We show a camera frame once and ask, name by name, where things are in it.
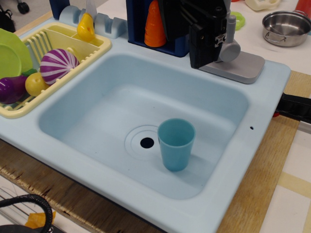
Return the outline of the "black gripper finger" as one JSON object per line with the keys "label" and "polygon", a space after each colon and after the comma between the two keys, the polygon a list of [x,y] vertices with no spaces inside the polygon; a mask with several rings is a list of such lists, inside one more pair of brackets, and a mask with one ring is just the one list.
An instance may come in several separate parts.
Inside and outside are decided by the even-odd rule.
{"label": "black gripper finger", "polygon": [[218,60],[225,42],[226,26],[192,24],[189,26],[190,65],[199,69]]}

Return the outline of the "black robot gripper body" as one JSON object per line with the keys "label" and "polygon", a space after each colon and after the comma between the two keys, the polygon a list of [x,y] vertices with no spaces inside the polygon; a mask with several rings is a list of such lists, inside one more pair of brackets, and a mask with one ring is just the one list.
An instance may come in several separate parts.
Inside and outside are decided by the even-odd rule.
{"label": "black robot gripper body", "polygon": [[203,31],[217,37],[226,32],[230,2],[226,0],[160,0],[158,2],[166,38],[175,40]]}

